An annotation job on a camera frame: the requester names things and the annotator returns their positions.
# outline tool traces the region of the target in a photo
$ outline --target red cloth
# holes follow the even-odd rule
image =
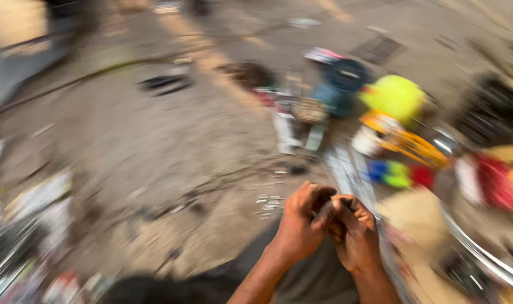
[[[420,163],[409,165],[410,179],[414,185],[422,185],[429,190],[433,189],[433,171]]]
[[[478,180],[485,203],[513,211],[513,183],[508,164],[488,155],[478,155]]]

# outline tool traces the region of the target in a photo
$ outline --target yellow plastic container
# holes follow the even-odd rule
[[[408,128],[420,117],[426,94],[406,78],[386,75],[362,88],[359,97],[367,107],[384,111]]]

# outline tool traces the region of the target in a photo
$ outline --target sandy ground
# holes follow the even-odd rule
[[[190,75],[195,85],[151,98],[135,84],[176,73],[172,69],[179,67],[125,69],[0,115],[0,138],[10,140],[10,153],[26,151],[37,166],[43,161],[64,164],[75,174],[74,250],[61,268],[75,269],[84,277],[96,272],[156,271],[178,249],[179,258],[161,272],[179,277],[198,273],[233,258],[270,221],[254,214],[259,210],[257,194],[287,196],[305,179],[334,183],[310,157],[279,155],[265,108],[214,67],[256,59],[280,76],[287,66],[303,67],[309,94],[318,72],[302,58],[303,51],[318,45],[348,54],[376,35],[367,26],[378,26],[403,49],[384,66],[369,64],[373,76],[393,72],[415,81],[442,102],[440,117],[445,120],[460,106],[473,74],[493,69],[466,38],[483,38],[513,60],[502,44],[511,35],[502,23],[498,26],[488,19],[477,3],[224,1],[212,6],[211,16],[192,18],[125,10],[130,3],[103,1],[97,7],[99,27],[84,38],[77,54],[36,79],[20,96],[110,64],[206,45],[206,50],[192,53],[195,63]],[[485,4],[513,30],[513,0]],[[42,6],[29,5],[27,11],[43,16]],[[292,17],[316,18],[321,25],[294,28],[288,24]],[[6,33],[0,35],[0,45],[32,38],[42,29],[33,19],[29,22],[34,27],[26,34],[31,37],[26,37],[3,22],[0,18]],[[12,32],[19,36],[10,36]],[[256,35],[221,42],[248,33]],[[453,41],[452,46],[437,42],[442,37]],[[48,131],[30,139],[33,132],[52,123]],[[346,141],[357,124],[356,119],[334,121],[327,141]],[[47,147],[47,153],[30,148],[30,141],[45,142],[38,145]],[[38,157],[37,150],[42,151]],[[308,166],[309,173],[288,176],[286,185],[273,185],[273,172],[294,163]],[[45,176],[47,171],[13,182],[5,199]],[[187,202],[192,205],[168,214]],[[155,220],[134,216],[138,211],[160,216]]]

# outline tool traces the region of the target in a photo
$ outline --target hand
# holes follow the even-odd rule
[[[311,230],[313,213],[337,193],[333,187],[319,186],[305,181],[285,201],[285,212],[279,230],[270,244],[273,250],[288,262],[294,263],[313,253],[326,235],[325,229]]]
[[[336,218],[329,224],[337,241],[337,255],[354,276],[372,269],[380,269],[379,234],[373,214],[352,195],[335,195],[332,206]]]

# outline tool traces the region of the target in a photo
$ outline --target dark skin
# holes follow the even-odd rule
[[[333,187],[306,181],[285,201],[275,238],[228,304],[269,303],[285,271],[311,255],[327,232],[354,277],[362,304],[401,303],[382,266],[374,216],[355,197],[335,193]]]

